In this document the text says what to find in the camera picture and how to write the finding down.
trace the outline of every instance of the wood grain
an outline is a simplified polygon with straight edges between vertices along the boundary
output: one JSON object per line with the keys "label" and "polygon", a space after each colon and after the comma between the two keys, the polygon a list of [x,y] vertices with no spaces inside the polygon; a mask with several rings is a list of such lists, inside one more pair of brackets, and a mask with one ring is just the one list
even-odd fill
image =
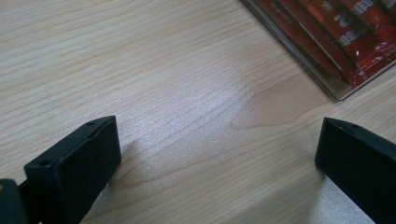
{"label": "wood grain", "polygon": [[83,223],[370,223],[323,205],[313,159],[324,117],[396,142],[395,68],[336,104],[237,0],[2,1],[0,18],[2,178],[117,116],[122,164]]}

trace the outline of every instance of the red package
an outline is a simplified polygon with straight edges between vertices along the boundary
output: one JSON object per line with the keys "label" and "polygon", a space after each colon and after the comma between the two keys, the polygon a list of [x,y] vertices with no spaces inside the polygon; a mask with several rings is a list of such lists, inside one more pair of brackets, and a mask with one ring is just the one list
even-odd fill
{"label": "red package", "polygon": [[367,80],[391,60],[387,51],[389,45],[374,35],[368,27],[337,1],[300,0],[307,10],[329,33],[342,44],[355,61]]}
{"label": "red package", "polygon": [[370,25],[381,40],[395,39],[396,28],[385,12],[372,0],[341,0],[341,2],[363,22]]}
{"label": "red package", "polygon": [[318,45],[327,53],[332,61],[344,72],[352,88],[357,88],[368,79],[364,70],[349,58],[346,51],[334,40],[328,32],[316,22],[309,12],[294,0],[279,0],[282,6],[293,16],[305,31],[309,33]]}
{"label": "red package", "polygon": [[298,22],[277,1],[260,0],[257,3],[268,16],[276,21],[276,24],[289,38],[292,38],[297,44],[303,45],[304,51],[315,59],[329,74],[337,79],[347,81],[340,69],[335,66],[322,49],[300,27]]}
{"label": "red package", "polygon": [[382,2],[392,13],[396,13],[396,0],[381,0],[381,2]]}

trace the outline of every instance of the red packaging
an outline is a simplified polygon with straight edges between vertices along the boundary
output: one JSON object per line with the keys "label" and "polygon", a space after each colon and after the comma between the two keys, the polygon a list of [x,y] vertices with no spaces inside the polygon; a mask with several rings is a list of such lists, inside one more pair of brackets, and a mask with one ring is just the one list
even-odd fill
{"label": "red packaging", "polygon": [[257,3],[263,10],[276,20],[282,31],[296,43],[304,43],[304,51],[317,61],[329,74],[337,79],[347,81],[340,69],[330,60],[310,36],[300,27],[299,23],[277,1],[260,0]]}
{"label": "red packaging", "polygon": [[315,21],[305,8],[294,0],[279,0],[284,8],[288,10],[300,25],[309,33],[309,35],[321,46],[332,61],[344,72],[352,88],[358,87],[362,82],[368,79],[364,70],[360,70],[349,58],[344,49],[327,31]]}
{"label": "red packaging", "polygon": [[334,99],[396,64],[396,0],[243,1]]}
{"label": "red packaging", "polygon": [[396,36],[396,28],[390,18],[372,0],[341,0],[363,22],[370,25],[383,41],[391,41]]}

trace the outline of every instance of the light wood grain surface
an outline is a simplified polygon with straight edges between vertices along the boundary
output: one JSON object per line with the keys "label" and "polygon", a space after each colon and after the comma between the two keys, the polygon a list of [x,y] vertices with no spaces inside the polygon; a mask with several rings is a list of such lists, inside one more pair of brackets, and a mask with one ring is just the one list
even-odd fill
{"label": "light wood grain surface", "polygon": [[84,223],[371,222],[313,159],[324,117],[396,142],[395,68],[336,104],[237,0],[1,1],[0,22],[0,177],[117,116]]}

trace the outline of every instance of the black plastic block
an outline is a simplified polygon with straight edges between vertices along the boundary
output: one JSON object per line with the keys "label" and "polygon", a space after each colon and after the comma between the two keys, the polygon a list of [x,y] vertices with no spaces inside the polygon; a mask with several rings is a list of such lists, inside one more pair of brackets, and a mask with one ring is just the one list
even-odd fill
{"label": "black plastic block", "polygon": [[17,184],[11,179],[0,179],[0,223],[29,223]]}
{"label": "black plastic block", "polygon": [[376,223],[396,223],[396,145],[362,127],[325,119],[316,165]]}
{"label": "black plastic block", "polygon": [[24,166],[43,223],[79,223],[120,163],[114,116],[90,121]]}

